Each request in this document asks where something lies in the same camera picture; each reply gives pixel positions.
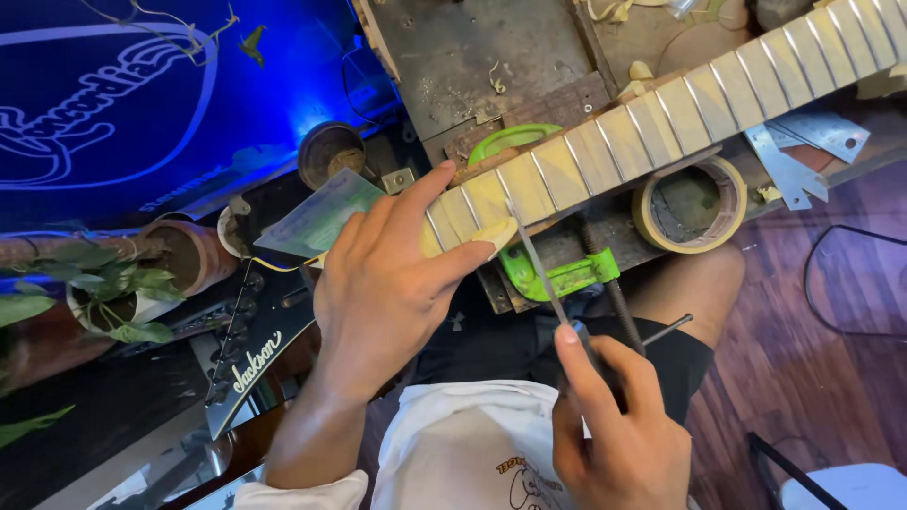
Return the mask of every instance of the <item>masking tape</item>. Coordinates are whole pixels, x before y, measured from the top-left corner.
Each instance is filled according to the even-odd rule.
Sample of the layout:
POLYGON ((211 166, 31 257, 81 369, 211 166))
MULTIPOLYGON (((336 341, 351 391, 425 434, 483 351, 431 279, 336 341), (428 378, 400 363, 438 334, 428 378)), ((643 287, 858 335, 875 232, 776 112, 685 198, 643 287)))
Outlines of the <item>masking tape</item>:
POLYGON ((660 180, 651 177, 645 186, 633 193, 633 222, 642 237, 653 245, 676 253, 702 253, 730 239, 746 214, 746 184, 740 172, 728 160, 708 156, 693 166, 702 169, 718 186, 719 209, 712 226, 701 236, 686 242, 674 242, 657 225, 652 216, 652 192, 660 180))

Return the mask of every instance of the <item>black shorts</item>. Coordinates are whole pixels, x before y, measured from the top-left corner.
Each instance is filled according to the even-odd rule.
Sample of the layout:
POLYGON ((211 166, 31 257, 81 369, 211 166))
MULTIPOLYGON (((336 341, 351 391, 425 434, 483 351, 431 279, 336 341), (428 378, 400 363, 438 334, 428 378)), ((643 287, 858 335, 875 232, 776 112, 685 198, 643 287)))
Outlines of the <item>black shorts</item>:
MULTIPOLYGON (((419 353, 411 385, 476 382, 495 379, 529 380, 557 387, 561 363, 551 333, 557 319, 524 312, 494 315, 474 277, 457 290, 448 319, 419 353)), ((645 338, 665 327, 654 320, 635 319, 645 338)), ((583 320, 589 333, 623 341, 615 317, 583 320)), ((712 364, 711 348, 683 331, 672 331, 646 347, 658 373, 669 417, 683 425, 689 399, 712 364)))

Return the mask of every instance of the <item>white t-shirt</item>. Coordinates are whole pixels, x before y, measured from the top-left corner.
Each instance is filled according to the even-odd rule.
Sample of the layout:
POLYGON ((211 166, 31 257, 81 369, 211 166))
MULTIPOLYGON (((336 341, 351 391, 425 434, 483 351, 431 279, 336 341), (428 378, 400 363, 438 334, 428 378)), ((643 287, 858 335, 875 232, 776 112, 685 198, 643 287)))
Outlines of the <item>white t-shirt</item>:
MULTIPOLYGON (((411 386, 387 429, 372 508, 570 510, 551 466, 551 408, 558 391, 529 381, 411 386)), ((368 476, 281 490, 255 482, 237 510, 355 510, 368 476)))

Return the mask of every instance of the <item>wooden floor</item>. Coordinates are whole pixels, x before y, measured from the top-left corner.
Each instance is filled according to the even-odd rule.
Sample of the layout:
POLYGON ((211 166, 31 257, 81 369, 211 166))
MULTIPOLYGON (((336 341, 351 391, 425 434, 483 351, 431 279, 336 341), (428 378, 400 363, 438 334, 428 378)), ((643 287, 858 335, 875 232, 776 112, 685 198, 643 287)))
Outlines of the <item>wooden floor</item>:
MULTIPOLYGON (((704 510, 769 507, 749 463, 748 431, 805 470, 827 460, 907 473, 907 343, 842 338, 813 316, 803 291, 806 255, 828 225, 907 238, 907 164, 846 183, 827 205, 814 204, 749 222, 733 239, 746 256, 746 280, 687 420, 690 492, 704 510)), ((818 306, 846 329, 907 333, 907 249, 832 236, 816 257, 818 306)), ((372 479, 399 391, 368 408, 359 465, 372 479)), ((370 499, 369 492, 362 508, 370 499)))

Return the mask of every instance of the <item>guitar headstock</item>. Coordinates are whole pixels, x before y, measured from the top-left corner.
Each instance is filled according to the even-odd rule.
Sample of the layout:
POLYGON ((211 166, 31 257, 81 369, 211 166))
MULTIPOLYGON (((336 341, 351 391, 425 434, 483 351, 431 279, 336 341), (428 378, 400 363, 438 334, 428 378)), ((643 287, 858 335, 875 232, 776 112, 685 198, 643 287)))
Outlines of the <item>guitar headstock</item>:
POLYGON ((228 430, 268 367, 315 322, 313 290, 300 270, 275 271, 249 262, 205 397, 212 438, 228 430))

